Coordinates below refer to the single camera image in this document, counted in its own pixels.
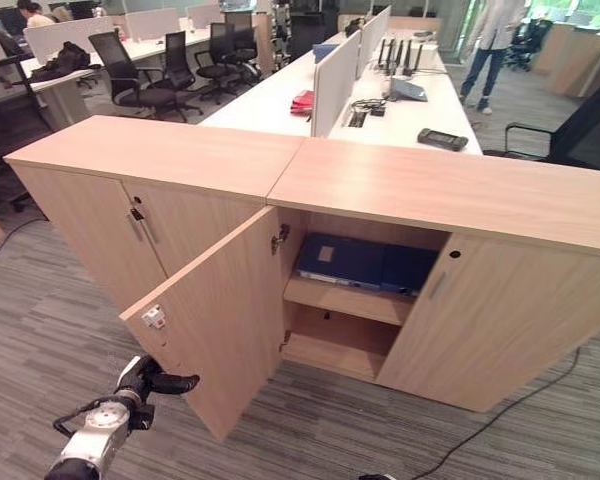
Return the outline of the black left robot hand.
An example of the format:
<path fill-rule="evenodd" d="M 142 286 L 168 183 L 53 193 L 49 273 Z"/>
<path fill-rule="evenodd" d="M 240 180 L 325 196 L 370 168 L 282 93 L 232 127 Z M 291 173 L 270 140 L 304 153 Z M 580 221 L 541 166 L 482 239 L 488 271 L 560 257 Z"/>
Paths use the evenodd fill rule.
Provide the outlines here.
<path fill-rule="evenodd" d="M 120 373 L 114 395 L 144 404 L 152 393 L 186 394 L 192 391 L 200 380 L 201 377 L 197 374 L 190 376 L 168 374 L 150 355 L 135 356 Z"/>

